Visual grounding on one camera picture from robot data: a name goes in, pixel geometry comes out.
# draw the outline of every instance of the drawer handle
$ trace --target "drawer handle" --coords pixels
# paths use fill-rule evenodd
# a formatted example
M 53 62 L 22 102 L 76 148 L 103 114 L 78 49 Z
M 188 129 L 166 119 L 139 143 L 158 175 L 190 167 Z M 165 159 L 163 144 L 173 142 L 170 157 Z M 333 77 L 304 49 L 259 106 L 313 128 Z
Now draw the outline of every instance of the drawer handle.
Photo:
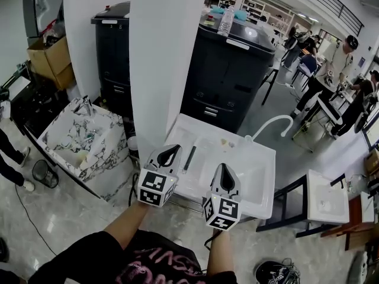
M 214 114 L 214 113 L 209 112 L 209 111 L 204 111 L 204 114 L 205 114 L 205 115 L 212 116 L 212 117 L 217 117 L 217 114 Z
M 206 107 L 205 110 L 210 111 L 210 112 L 215 112 L 216 114 L 219 112 L 218 110 L 213 109 L 213 108 L 209 108 L 209 107 Z

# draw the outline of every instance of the marble-patterned sink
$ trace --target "marble-patterned sink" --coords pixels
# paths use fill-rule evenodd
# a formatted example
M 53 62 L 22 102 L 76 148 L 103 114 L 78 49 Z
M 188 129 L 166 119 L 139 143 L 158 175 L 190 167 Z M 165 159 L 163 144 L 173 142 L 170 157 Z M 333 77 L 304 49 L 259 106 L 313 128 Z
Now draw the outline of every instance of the marble-patterned sink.
M 132 170 L 131 163 L 125 165 L 129 151 L 123 120 L 95 105 L 92 116 L 85 108 L 74 112 L 81 103 L 81 98 L 70 102 L 38 143 L 63 168 L 106 198 L 127 180 Z

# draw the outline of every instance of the helmet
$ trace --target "helmet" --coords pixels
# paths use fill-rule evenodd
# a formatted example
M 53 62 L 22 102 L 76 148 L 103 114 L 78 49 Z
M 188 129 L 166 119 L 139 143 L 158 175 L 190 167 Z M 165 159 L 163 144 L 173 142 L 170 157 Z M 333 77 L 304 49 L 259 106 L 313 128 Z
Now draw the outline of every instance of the helmet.
M 349 36 L 346 38 L 346 42 L 348 43 L 348 45 L 349 45 L 352 49 L 356 50 L 356 49 L 358 48 L 358 45 L 359 45 L 359 43 L 358 43 L 358 39 L 355 38 L 353 35 L 349 35 Z
M 292 263 L 263 262 L 256 268 L 255 278 L 260 284 L 300 284 L 300 273 Z

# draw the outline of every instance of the white sink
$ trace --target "white sink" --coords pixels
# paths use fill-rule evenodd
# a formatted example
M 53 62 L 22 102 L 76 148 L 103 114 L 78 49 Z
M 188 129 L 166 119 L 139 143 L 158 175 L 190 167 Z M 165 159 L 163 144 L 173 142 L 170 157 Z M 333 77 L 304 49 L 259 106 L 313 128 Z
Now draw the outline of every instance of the white sink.
M 314 170 L 308 171 L 308 220 L 331 224 L 349 222 L 347 186 L 344 184 L 342 189 L 337 183 L 331 187 L 332 181 Z
M 179 114 L 166 144 L 180 144 L 183 148 L 175 193 L 201 204 L 217 166 L 226 163 L 241 181 L 242 213 L 260 219 L 271 217 L 275 150 L 183 114 Z M 196 152 L 183 174 L 193 146 Z

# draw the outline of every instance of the black trash can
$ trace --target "black trash can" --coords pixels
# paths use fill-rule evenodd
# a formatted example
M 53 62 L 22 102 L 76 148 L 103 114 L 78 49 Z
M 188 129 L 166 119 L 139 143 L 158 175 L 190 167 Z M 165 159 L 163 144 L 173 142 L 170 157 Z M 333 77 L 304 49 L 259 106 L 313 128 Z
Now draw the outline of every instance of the black trash can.
M 47 164 L 45 160 L 39 160 L 33 167 L 33 178 L 41 182 L 48 188 L 55 188 L 58 185 L 58 175 Z

